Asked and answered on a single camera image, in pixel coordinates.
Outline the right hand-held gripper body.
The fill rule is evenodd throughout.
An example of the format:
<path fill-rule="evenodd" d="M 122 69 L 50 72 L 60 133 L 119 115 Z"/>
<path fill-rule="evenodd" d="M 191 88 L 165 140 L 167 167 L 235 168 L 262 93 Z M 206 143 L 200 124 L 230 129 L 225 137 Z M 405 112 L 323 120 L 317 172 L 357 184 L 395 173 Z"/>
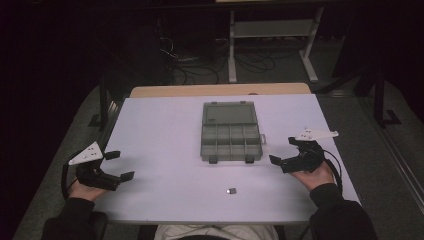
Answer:
<path fill-rule="evenodd" d="M 305 128 L 300 134 L 294 136 L 301 144 L 297 147 L 299 154 L 295 157 L 283 159 L 281 165 L 284 173 L 299 171 L 315 171 L 325 160 L 324 149 L 318 140 L 337 137 L 337 131 L 317 130 Z"/>

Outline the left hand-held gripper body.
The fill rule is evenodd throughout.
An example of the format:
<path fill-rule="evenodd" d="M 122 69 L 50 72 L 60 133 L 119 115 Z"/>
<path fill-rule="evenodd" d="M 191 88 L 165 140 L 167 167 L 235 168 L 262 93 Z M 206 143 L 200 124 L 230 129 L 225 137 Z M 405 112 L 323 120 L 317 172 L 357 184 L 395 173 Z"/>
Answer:
<path fill-rule="evenodd" d="M 69 166 L 76 167 L 75 176 L 86 186 L 115 191 L 120 185 L 118 176 L 105 173 L 101 169 L 104 152 L 97 142 L 93 142 L 85 149 L 72 155 L 68 160 Z"/>

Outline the grey plastic organizer box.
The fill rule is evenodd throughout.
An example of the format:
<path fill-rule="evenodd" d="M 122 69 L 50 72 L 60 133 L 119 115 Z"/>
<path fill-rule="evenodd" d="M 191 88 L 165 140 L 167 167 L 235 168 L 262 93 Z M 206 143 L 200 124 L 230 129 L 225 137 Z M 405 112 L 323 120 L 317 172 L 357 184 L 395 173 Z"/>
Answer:
<path fill-rule="evenodd" d="M 200 146 L 203 161 L 209 164 L 220 161 L 253 164 L 263 156 L 262 144 L 253 102 L 204 104 Z"/>

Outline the person's left hand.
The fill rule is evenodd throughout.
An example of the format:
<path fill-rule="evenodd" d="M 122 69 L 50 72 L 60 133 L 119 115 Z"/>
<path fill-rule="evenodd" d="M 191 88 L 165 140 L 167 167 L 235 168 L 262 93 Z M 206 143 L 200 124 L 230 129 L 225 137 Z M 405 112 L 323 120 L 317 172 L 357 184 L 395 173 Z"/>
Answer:
<path fill-rule="evenodd" d="M 78 180 L 76 180 L 68 191 L 70 198 L 79 198 L 85 199 L 91 202 L 99 199 L 102 195 L 107 193 L 107 190 L 99 189 L 95 187 L 89 187 L 81 184 Z"/>

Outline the person's right hand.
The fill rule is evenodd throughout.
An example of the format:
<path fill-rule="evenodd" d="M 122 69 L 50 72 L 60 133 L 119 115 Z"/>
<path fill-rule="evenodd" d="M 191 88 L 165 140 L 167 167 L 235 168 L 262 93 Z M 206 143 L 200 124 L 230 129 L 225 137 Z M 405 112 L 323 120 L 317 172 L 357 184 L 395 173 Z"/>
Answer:
<path fill-rule="evenodd" d="M 335 180 L 333 173 L 330 167 L 323 162 L 315 171 L 313 172 L 293 172 L 291 176 L 299 180 L 308 191 L 324 185 L 324 184 L 334 184 Z"/>

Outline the black metal stand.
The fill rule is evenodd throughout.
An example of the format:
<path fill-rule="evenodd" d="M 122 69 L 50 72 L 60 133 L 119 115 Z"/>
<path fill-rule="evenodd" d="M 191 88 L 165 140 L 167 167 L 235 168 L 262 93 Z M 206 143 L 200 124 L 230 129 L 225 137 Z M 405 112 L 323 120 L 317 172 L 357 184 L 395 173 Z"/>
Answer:
<path fill-rule="evenodd" d="M 377 68 L 376 74 L 373 116 L 377 124 L 385 129 L 387 125 L 398 125 L 401 121 L 393 110 L 384 109 L 385 79 L 380 67 Z"/>
<path fill-rule="evenodd" d="M 99 80 L 99 112 L 94 114 L 91 117 L 91 120 L 88 124 L 89 127 L 98 127 L 102 131 L 109 119 L 109 108 L 113 103 L 113 100 L 109 94 L 108 88 L 106 86 L 105 77 L 102 76 Z"/>

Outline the wooden table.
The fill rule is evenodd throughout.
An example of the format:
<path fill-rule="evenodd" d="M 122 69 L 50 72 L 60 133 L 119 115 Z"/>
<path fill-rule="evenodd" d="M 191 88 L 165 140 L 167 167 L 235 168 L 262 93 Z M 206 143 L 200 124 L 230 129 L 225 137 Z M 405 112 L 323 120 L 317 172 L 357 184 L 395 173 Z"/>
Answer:
<path fill-rule="evenodd" d="M 135 87 L 130 98 L 311 94 L 305 83 L 217 84 Z"/>

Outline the white metal desk frame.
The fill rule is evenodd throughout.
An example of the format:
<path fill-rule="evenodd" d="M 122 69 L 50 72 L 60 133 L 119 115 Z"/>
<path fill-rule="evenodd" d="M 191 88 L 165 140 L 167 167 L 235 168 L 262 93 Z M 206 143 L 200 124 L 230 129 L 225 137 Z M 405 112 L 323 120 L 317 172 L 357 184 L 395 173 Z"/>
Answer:
<path fill-rule="evenodd" d="M 309 59 L 317 35 L 324 8 L 319 7 L 311 19 L 272 20 L 272 21 L 236 21 L 235 12 L 230 12 L 228 76 L 230 83 L 237 82 L 234 56 L 234 41 L 241 38 L 259 37 L 306 37 L 306 46 L 299 51 L 301 61 L 311 82 L 317 82 L 318 76 Z"/>

